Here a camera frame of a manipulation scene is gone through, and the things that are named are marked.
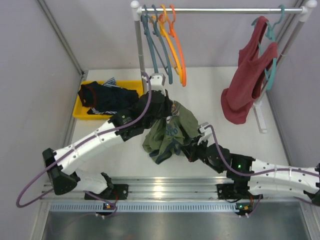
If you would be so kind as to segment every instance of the clothes rack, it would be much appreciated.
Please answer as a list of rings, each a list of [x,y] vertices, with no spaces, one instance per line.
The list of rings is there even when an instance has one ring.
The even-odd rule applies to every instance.
[[[310,14],[312,13],[313,9],[317,6],[316,0],[308,0],[304,6],[296,7],[296,8],[285,8],[285,14],[294,14],[299,15],[299,20],[293,29],[290,37],[288,38],[281,54],[278,56],[277,59],[277,69],[279,68],[280,64],[283,62],[285,56],[287,55],[290,47],[294,43],[296,37],[298,36],[301,28],[303,27],[304,23],[308,20]],[[134,20],[134,27],[135,27],[135,34],[136,34],[136,41],[138,47],[138,56],[139,56],[139,65],[140,71],[144,72],[145,68],[145,61],[144,61],[144,53],[143,53],[143,46],[142,46],[142,35],[141,35],[141,28],[140,28],[140,16],[141,14],[145,13],[146,10],[149,14],[155,13],[155,10],[158,14],[164,13],[163,8],[147,8],[146,10],[143,9],[137,0],[131,2],[132,8],[132,15]],[[172,13],[171,8],[165,9],[167,13]],[[174,8],[177,14],[281,14],[281,8]],[[261,89],[260,97],[254,103],[254,113],[258,123],[258,127],[261,133],[266,133],[267,127],[265,124],[265,120],[263,114],[261,112],[261,99],[264,97],[267,91],[267,81],[264,81],[264,84]],[[143,82],[144,90],[147,89],[146,82]]]

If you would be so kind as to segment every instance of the clothing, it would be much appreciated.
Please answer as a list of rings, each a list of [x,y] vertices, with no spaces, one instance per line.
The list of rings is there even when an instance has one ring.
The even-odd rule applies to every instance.
[[[234,124],[244,124],[255,99],[261,94],[265,78],[265,69],[269,69],[274,58],[278,56],[277,43],[272,42],[258,58],[259,47],[268,20],[258,18],[249,43],[239,51],[238,69],[230,87],[223,90],[221,106],[227,120]]]
[[[172,154],[182,155],[181,145],[187,145],[199,135],[198,120],[191,111],[179,102],[172,105],[172,116],[157,120],[145,136],[143,149],[156,164],[170,158]]]
[[[87,114],[112,115],[131,107],[139,100],[135,90],[115,85],[114,78],[100,85],[96,81],[81,85],[78,92],[82,106],[90,107]]]

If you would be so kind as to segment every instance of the metal base plate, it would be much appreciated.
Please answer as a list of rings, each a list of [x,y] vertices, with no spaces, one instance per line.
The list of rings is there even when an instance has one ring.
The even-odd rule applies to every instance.
[[[129,193],[129,185],[128,184],[114,184],[113,185],[113,191],[109,196],[103,196],[101,194],[96,194],[99,198],[105,199],[105,200],[126,200],[128,198]],[[94,197],[85,194],[84,195],[85,200],[96,200]]]
[[[238,212],[235,203],[228,202],[118,202],[122,213],[210,213]],[[51,212],[111,213],[103,202],[53,202]]]

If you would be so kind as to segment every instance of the cable clip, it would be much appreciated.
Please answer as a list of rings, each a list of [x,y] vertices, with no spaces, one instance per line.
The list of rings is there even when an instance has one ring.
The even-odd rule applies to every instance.
[[[292,177],[292,166],[289,166],[289,178],[291,179]]]
[[[72,145],[70,145],[70,146],[72,146],[73,153],[74,153],[77,157],[79,157],[79,152],[78,152],[78,150],[76,149],[76,146],[75,146],[74,144],[72,144]]]
[[[96,137],[97,139],[99,139],[99,142],[100,142],[100,143],[103,142],[103,140],[102,140],[103,138],[100,137],[100,135],[98,134],[98,131],[94,131],[93,134],[95,135],[95,137]]]

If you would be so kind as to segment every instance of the gray wall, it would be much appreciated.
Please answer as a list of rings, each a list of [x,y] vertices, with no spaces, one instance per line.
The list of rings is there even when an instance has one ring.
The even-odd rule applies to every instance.
[[[79,76],[35,0],[2,1],[0,32],[0,239],[28,240],[38,205],[16,199],[44,169],[42,151],[60,147]]]
[[[320,6],[306,22],[276,73],[270,92],[294,166],[320,163]]]
[[[80,65],[88,69],[138,68],[131,0],[46,0]],[[287,7],[296,0],[140,0],[151,7]],[[257,15],[179,14],[175,29],[188,67],[236,66]],[[268,15],[275,22],[279,15]],[[152,67],[143,37],[146,67]]]

